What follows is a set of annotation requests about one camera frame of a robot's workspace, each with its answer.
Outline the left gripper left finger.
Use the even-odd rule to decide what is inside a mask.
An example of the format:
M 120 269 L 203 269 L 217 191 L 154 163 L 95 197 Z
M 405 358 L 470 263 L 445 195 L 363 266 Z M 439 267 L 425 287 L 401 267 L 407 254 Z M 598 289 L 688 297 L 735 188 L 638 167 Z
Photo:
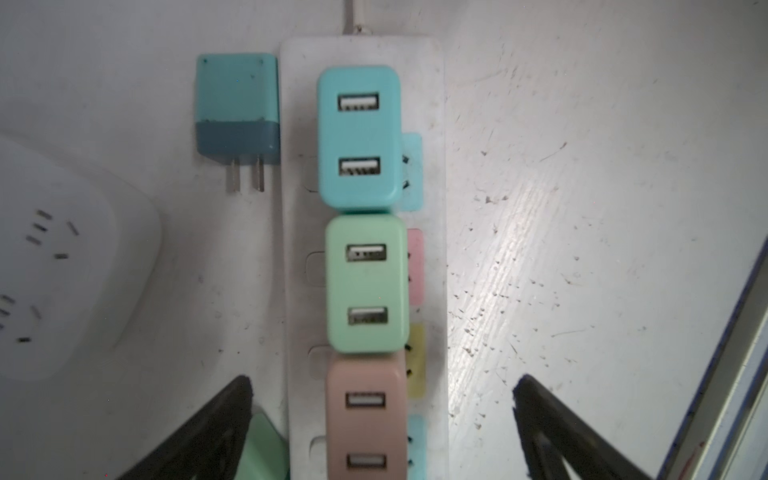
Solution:
M 123 479 L 233 479 L 252 416 L 250 379 L 239 375 Z

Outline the pink plug adapter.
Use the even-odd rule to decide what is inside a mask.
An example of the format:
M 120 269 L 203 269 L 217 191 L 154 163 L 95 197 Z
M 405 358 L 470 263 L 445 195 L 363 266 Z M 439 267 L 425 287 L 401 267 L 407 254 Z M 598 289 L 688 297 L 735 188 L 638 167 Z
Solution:
M 332 357 L 325 381 L 330 479 L 405 479 L 405 352 Z

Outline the teal plug adapter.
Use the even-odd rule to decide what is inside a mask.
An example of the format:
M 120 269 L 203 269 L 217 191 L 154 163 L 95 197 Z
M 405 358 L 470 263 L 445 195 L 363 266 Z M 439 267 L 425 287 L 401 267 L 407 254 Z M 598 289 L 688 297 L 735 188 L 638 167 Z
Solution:
M 386 65 L 336 66 L 317 81 L 318 191 L 340 212 L 391 211 L 400 201 L 401 83 Z
M 265 167 L 281 159 L 278 59 L 270 53 L 205 53 L 197 57 L 194 131 L 199 155 L 228 169 L 241 190 L 240 171 L 265 190 Z

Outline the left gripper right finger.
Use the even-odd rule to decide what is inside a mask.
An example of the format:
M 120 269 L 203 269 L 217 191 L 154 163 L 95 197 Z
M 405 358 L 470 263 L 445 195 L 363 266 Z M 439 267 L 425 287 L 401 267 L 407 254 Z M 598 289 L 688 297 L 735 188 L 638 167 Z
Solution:
M 530 477 L 646 479 L 648 475 L 603 439 L 535 377 L 513 389 L 514 416 Z

